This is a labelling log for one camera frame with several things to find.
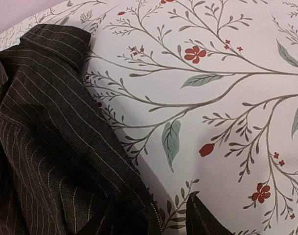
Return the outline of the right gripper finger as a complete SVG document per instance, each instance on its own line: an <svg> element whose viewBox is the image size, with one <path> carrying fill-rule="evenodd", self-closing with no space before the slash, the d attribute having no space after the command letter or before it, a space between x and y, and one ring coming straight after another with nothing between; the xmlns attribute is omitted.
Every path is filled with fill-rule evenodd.
<svg viewBox="0 0 298 235"><path fill-rule="evenodd" d="M189 195L186 202L187 235L233 235L207 209L197 192Z"/></svg>

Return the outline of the black pinstriped long sleeve shirt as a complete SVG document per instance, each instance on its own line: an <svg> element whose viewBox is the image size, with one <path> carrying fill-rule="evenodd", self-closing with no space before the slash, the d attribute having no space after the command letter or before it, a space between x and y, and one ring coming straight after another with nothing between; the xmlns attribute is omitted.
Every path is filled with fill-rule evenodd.
<svg viewBox="0 0 298 235"><path fill-rule="evenodd" d="M85 30L0 51L0 235L160 235L139 171L84 87Z"/></svg>

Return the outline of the floral patterned tablecloth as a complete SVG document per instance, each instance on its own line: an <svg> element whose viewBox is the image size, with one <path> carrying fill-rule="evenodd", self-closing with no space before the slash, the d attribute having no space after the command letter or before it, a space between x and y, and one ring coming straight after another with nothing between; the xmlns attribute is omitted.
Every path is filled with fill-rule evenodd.
<svg viewBox="0 0 298 235"><path fill-rule="evenodd" d="M155 202L186 235L191 193L233 235L298 235L298 0L68 0L39 24L91 39L81 80Z"/></svg>

